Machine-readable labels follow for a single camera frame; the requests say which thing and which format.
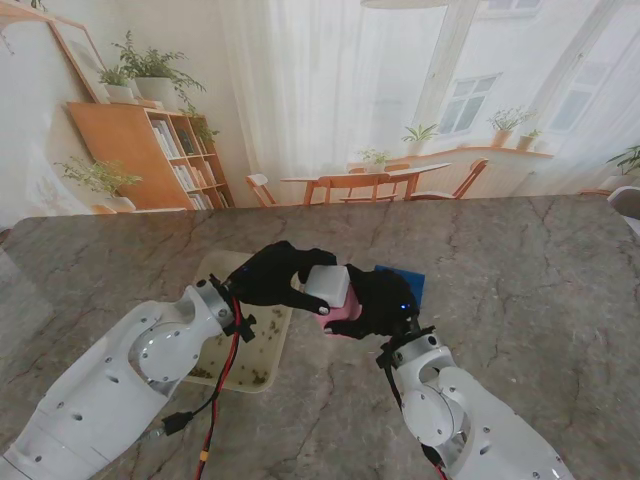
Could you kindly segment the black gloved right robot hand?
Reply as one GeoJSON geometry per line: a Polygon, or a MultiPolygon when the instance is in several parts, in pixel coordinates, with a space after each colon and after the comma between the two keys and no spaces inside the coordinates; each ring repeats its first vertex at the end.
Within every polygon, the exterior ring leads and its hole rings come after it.
{"type": "Polygon", "coordinates": [[[419,329],[419,306],[409,283],[391,270],[362,271],[346,265],[360,315],[351,320],[332,320],[326,334],[361,340],[368,335],[402,336],[419,329]]]}

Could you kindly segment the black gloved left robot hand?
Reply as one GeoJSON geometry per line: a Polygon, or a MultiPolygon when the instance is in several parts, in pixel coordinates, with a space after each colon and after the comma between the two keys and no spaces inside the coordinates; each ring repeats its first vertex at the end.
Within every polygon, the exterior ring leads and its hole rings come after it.
{"type": "Polygon", "coordinates": [[[329,304],[325,300],[303,293],[291,285],[294,276],[305,284],[316,265],[336,266],[336,256],[318,248],[300,250],[289,241],[282,240],[254,254],[229,275],[225,285],[233,297],[245,304],[283,305],[327,315],[329,304]]]}

